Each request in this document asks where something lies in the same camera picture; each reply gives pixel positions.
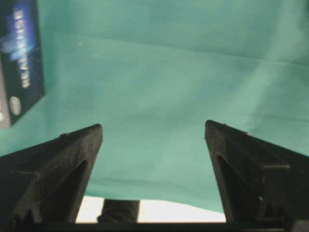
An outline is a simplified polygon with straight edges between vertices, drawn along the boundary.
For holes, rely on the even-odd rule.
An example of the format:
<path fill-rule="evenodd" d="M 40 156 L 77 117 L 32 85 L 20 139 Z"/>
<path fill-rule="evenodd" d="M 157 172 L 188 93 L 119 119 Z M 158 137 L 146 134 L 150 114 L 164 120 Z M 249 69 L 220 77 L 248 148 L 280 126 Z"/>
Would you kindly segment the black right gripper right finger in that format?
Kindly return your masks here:
<path fill-rule="evenodd" d="M 208 120 L 205 140 L 227 221 L 309 221 L 309 159 Z"/>

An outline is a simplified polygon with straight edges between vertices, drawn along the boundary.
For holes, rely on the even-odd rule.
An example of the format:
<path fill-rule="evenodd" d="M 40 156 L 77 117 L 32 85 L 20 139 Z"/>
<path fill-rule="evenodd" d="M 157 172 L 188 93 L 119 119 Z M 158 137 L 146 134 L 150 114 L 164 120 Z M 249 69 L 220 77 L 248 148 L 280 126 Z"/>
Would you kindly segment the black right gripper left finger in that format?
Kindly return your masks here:
<path fill-rule="evenodd" d="M 0 159 L 0 221 L 74 222 L 103 142 L 100 124 Z"/>

